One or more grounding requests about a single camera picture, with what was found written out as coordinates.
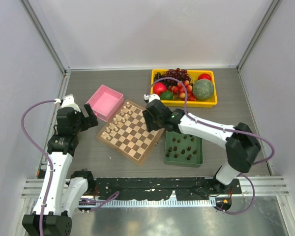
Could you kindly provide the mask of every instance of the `wooden chessboard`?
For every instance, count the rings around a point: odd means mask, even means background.
[[[144,110],[126,100],[96,135],[97,139],[138,165],[143,164],[164,132],[164,129],[148,132]]]

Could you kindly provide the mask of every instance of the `gray wall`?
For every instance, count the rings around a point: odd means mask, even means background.
[[[295,204],[295,0],[282,1],[242,75],[260,134],[276,147],[273,170]]]
[[[0,1],[0,236],[12,235],[26,178],[40,154],[21,131],[31,104],[57,95],[61,73],[18,0]],[[52,105],[29,114],[26,127],[43,145]]]
[[[73,69],[212,68],[238,64],[271,0],[38,2]]]

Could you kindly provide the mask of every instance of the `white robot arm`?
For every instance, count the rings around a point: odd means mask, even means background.
[[[239,123],[237,126],[214,123],[199,118],[191,113],[185,114],[184,110],[176,109],[173,112],[166,107],[158,95],[144,96],[148,102],[143,112],[148,131],[165,128],[170,132],[194,135],[218,144],[226,149],[227,162],[217,171],[214,178],[214,188],[223,192],[240,173],[247,173],[255,161],[261,146],[256,138],[239,135],[226,130],[241,130],[250,132],[248,125]],[[220,127],[221,130],[196,122],[202,121]]]
[[[85,117],[79,106],[74,102],[73,95],[64,97],[57,112],[55,133],[48,141],[48,156],[53,163],[53,177],[43,212],[44,232],[48,235],[70,235],[72,214],[78,207],[79,200],[86,192],[95,188],[95,181],[90,171],[76,171],[72,176],[68,189],[63,193],[65,178],[72,162],[74,151],[78,145],[78,133],[97,126],[97,118],[89,104],[85,110],[89,117]],[[31,215],[24,215],[22,225],[30,236],[39,235],[39,217],[42,211],[43,198],[48,188],[50,165],[47,166],[43,186]]]

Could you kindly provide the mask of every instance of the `yellow basket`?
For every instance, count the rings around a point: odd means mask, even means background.
[[[168,69],[153,69],[152,70],[152,78],[151,78],[151,85],[154,83],[154,76],[156,73],[164,73],[168,71]],[[194,82],[197,81],[199,75],[201,74],[209,74],[212,78],[212,82],[214,85],[214,94],[212,97],[205,101],[187,101],[187,107],[204,107],[204,108],[210,108],[213,107],[217,104],[217,95],[216,95],[216,86],[215,86],[215,80],[214,80],[214,74],[213,71],[211,70],[187,70],[188,74],[190,75],[191,80]],[[167,106],[173,106],[173,107],[183,107],[184,106],[184,101],[171,101],[171,100],[162,100],[162,102],[167,105]]]

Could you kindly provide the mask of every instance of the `pink box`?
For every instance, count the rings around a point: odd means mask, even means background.
[[[123,104],[123,94],[101,85],[88,100],[88,103],[95,115],[107,122]]]

